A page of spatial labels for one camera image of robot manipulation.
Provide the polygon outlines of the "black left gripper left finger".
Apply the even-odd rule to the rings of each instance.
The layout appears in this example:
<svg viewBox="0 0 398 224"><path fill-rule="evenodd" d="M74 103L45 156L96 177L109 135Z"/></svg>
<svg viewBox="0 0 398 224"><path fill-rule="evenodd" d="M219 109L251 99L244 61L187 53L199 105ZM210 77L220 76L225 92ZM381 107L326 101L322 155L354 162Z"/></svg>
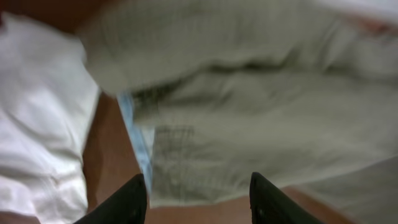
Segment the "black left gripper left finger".
<svg viewBox="0 0 398 224"><path fill-rule="evenodd" d="M74 224L144 224L146 210L144 175L137 174Z"/></svg>

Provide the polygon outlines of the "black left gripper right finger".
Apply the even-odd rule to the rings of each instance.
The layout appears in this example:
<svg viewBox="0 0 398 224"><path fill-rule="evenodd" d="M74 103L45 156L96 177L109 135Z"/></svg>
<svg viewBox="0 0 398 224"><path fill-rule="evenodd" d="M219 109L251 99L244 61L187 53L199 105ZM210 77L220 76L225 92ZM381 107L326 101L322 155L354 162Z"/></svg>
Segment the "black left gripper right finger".
<svg viewBox="0 0 398 224"><path fill-rule="evenodd" d="M258 172L251 174L252 224L322 224Z"/></svg>

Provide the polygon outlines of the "khaki beige shorts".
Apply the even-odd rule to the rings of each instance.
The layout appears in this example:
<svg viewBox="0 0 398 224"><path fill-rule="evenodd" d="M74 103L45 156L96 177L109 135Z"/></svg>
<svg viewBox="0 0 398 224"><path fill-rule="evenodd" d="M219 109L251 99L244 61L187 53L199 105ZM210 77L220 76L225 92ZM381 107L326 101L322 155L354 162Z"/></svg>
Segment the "khaki beige shorts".
<svg viewBox="0 0 398 224"><path fill-rule="evenodd" d="M116 1L78 30L117 95L153 207L247 195L258 172L397 222L397 17L327 1Z"/></svg>

